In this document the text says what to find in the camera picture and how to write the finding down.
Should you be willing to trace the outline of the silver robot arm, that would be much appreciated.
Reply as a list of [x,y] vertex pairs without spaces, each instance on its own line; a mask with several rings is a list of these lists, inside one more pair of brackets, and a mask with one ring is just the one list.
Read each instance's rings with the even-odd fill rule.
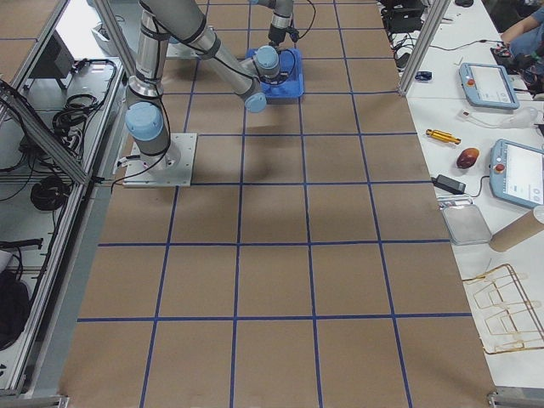
[[140,4],[139,51],[129,78],[130,105],[148,103],[159,116],[173,114],[179,78],[188,73],[215,79],[218,90],[202,87],[195,100],[183,97],[184,109],[195,109],[187,121],[205,133],[197,149],[198,181],[233,178],[241,157],[241,131],[251,138],[283,137],[289,124],[282,111],[265,110],[262,82],[279,73],[277,48],[285,37],[292,2],[258,1],[143,1]]
[[289,36],[293,43],[299,40],[299,31],[293,25],[293,0],[251,0],[251,5],[272,10],[269,25],[269,45],[278,48]]

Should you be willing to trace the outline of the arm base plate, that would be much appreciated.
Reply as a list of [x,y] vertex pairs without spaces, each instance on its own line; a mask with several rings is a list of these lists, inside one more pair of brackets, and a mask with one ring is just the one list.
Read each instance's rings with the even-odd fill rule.
[[122,184],[134,188],[189,187],[193,174],[196,143],[196,133],[173,133],[167,154],[149,170],[156,159],[140,156],[139,147],[133,142],[131,155],[136,155],[137,158],[127,162]]
[[167,56],[168,60],[179,59],[179,60],[191,60],[197,59],[198,55],[196,51],[181,42],[169,42],[167,47]]

